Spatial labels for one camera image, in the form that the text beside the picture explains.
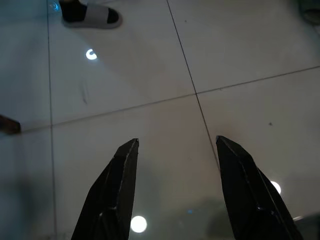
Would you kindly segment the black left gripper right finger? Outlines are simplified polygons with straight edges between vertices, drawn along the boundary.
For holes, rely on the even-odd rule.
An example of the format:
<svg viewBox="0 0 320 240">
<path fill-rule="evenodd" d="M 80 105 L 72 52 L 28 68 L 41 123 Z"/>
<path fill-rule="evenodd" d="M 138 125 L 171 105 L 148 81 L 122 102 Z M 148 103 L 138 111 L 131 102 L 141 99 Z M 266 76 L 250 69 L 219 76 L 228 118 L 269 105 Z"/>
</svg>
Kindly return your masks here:
<svg viewBox="0 0 320 240">
<path fill-rule="evenodd" d="M 237 240 L 301 240 L 277 189 L 238 143 L 216 137 L 224 201 Z"/>
</svg>

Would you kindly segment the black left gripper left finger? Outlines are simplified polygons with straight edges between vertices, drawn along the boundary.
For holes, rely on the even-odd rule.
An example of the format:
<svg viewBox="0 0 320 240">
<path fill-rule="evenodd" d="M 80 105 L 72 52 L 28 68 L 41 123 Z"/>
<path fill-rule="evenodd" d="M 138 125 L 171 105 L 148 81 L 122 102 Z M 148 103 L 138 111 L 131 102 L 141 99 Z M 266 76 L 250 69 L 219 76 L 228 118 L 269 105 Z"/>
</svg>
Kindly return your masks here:
<svg viewBox="0 0 320 240">
<path fill-rule="evenodd" d="M 73 240 L 127 240 L 133 212 L 139 140 L 121 145 L 95 180 L 80 212 Z"/>
</svg>

